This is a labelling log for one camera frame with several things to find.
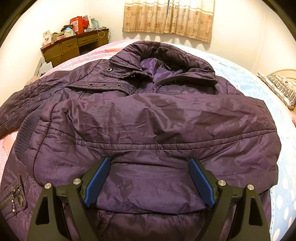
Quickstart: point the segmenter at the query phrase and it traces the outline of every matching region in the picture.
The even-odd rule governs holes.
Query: purple jacket
[[[188,173],[192,157],[230,185],[253,184],[271,219],[281,143],[270,112],[176,47],[139,41],[110,60],[54,72],[14,93],[0,117],[0,137],[20,128],[0,202],[21,240],[42,187],[72,182],[101,156],[111,170],[88,211],[106,241],[194,240],[208,210]],[[13,212],[6,201],[15,188],[24,203]]]

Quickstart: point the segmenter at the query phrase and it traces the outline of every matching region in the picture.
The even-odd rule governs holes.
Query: wall
[[[111,41],[144,39],[182,44],[229,59],[253,73],[296,68],[296,42],[261,0],[215,0],[212,42],[173,34],[122,32],[124,0],[89,0],[89,14],[110,28]]]
[[[88,14],[85,0],[38,0],[16,22],[0,48],[0,106],[33,76],[43,43],[42,33],[60,32],[71,18]]]

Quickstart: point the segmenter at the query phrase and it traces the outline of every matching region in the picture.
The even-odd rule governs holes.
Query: jacket sleeve
[[[65,87],[68,73],[54,72],[13,93],[0,107],[0,138],[18,129],[28,114],[46,103],[54,92]]]

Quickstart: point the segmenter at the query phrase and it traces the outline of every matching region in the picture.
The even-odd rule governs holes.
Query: blue pad
[[[110,159],[106,157],[86,187],[86,194],[83,202],[87,207],[89,207],[91,203],[94,203],[98,198],[103,184],[109,174],[110,167]]]
[[[203,202],[212,208],[216,203],[214,200],[213,188],[194,159],[188,161],[188,170]]]

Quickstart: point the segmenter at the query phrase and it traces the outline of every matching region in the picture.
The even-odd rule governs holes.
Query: polka dot bedsheet
[[[73,70],[87,62],[109,59],[121,49],[137,40],[121,40],[104,45],[85,55],[70,59],[48,71],[49,75],[58,70]],[[244,95],[263,100],[276,123],[281,140],[281,153],[278,159],[279,181],[271,188],[271,226],[272,241],[279,241],[296,217],[296,128],[291,113],[280,99],[254,74],[243,67],[201,50],[174,45],[190,54],[203,58],[214,68],[216,75],[226,78]],[[0,140],[0,180],[17,131]]]

